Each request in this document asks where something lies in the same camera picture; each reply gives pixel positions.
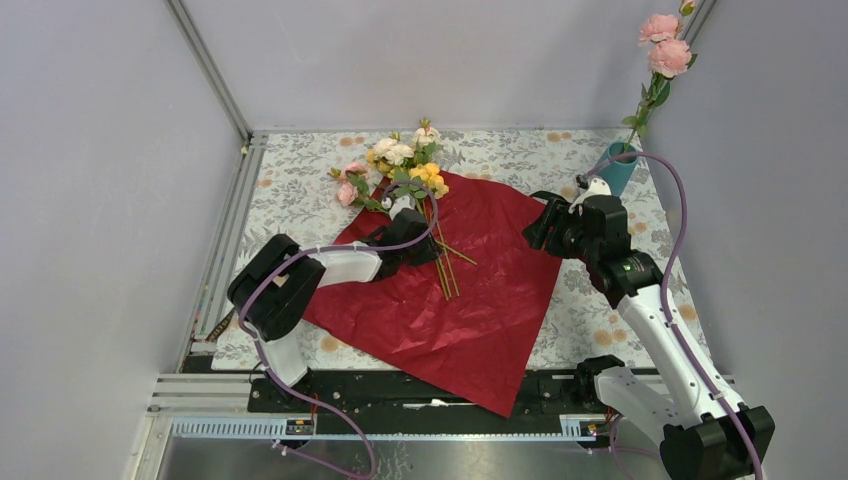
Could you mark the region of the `pink rose stem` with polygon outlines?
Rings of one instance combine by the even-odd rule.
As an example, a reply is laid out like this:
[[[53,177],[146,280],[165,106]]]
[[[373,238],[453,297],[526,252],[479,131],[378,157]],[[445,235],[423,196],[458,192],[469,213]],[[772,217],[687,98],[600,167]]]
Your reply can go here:
[[[638,44],[647,47],[650,80],[640,87],[635,113],[622,120],[630,128],[624,141],[626,147],[634,147],[636,138],[647,132],[654,111],[668,100],[672,82],[694,65],[697,55],[683,39],[683,29],[697,9],[697,1],[680,1],[676,13],[653,14],[640,26]]]
[[[340,204],[342,204],[344,206],[361,207],[361,208],[363,208],[363,209],[365,209],[369,212],[380,213],[380,214],[384,214],[384,215],[388,216],[387,214],[382,213],[380,211],[374,211],[374,210],[370,209],[366,204],[367,201],[371,200],[371,201],[374,201],[377,206],[380,206],[381,204],[380,204],[379,200],[380,200],[381,194],[378,198],[373,197],[371,195],[371,190],[370,190],[370,187],[369,187],[368,182],[367,182],[367,170],[366,170],[364,165],[362,165],[360,163],[353,163],[353,164],[350,164],[343,169],[333,168],[333,169],[330,170],[329,175],[333,179],[337,180],[337,182],[339,183],[339,190],[338,190],[338,193],[337,193],[337,199],[338,199]],[[430,234],[430,228],[428,227],[425,230],[424,233],[422,233],[420,236],[418,236],[414,240],[410,241],[409,243],[401,244],[401,245],[385,246],[387,248],[385,251],[400,249],[400,248],[403,248],[405,246],[414,244],[414,243],[419,242],[420,240],[426,238],[429,234]],[[447,246],[448,246],[448,249],[450,250],[450,253],[454,254],[455,256],[459,257],[462,260],[467,261],[470,264],[475,263],[475,261],[472,260],[467,255],[459,252],[458,250],[454,249],[453,247],[451,247],[449,245],[447,245]]]

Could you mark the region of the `cream rose stem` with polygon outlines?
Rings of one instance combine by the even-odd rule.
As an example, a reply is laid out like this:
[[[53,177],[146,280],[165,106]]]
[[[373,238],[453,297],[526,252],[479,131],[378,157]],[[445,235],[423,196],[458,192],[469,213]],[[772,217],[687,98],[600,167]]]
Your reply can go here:
[[[434,196],[426,190],[419,193],[413,192],[413,189],[421,188],[422,185],[411,180],[408,176],[408,171],[412,167],[419,166],[422,164],[415,163],[413,159],[414,151],[411,144],[412,140],[409,142],[404,142],[401,139],[400,134],[394,132],[390,134],[389,137],[379,140],[366,153],[366,162],[371,167],[373,167],[373,169],[376,170],[377,173],[381,174],[383,180],[386,182],[385,186],[382,187],[382,193],[379,200],[380,204],[381,201],[386,197],[398,198],[404,195],[410,195],[417,201],[417,210],[419,211],[419,198],[434,200]],[[431,157],[430,162],[436,163],[438,165],[436,161],[436,156],[439,151],[437,151]],[[370,209],[374,211],[380,211],[382,213],[387,214],[387,211],[382,207],[382,205],[377,206],[374,201],[369,200],[366,202],[366,204]],[[428,227],[430,228],[430,234],[433,236],[435,224],[438,223],[437,213],[434,214],[434,220],[427,221],[427,223]]]

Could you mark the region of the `red and brown wrapping paper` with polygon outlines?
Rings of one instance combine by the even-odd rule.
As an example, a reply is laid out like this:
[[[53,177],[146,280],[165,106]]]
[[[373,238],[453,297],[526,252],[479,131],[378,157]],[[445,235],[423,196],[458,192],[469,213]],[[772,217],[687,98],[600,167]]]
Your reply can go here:
[[[446,174],[438,203],[459,291],[445,295],[434,264],[384,280],[318,289],[309,323],[435,387],[509,416],[561,262],[524,229],[543,205],[493,181]]]

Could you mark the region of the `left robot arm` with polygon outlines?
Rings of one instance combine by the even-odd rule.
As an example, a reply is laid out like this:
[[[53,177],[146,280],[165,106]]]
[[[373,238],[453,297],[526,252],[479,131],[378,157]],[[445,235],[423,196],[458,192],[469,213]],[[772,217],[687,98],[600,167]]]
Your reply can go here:
[[[309,401],[308,372],[294,330],[317,290],[370,283],[419,266],[441,254],[435,224],[413,207],[390,214],[390,222],[361,241],[302,248],[285,234],[272,237],[226,291],[239,327],[254,342],[260,364],[275,380],[272,398],[288,411]]]

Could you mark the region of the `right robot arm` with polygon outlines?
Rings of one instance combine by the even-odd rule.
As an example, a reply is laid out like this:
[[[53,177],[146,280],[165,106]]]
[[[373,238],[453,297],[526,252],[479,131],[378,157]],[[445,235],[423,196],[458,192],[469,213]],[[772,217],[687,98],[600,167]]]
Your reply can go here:
[[[584,264],[591,284],[637,335],[668,390],[657,393],[607,355],[579,364],[577,405],[622,414],[657,445],[672,479],[763,478],[772,416],[763,406],[747,405],[683,324],[665,275],[649,254],[632,247],[621,200],[590,195],[570,202],[546,191],[532,196],[545,207],[522,232],[529,246]]]

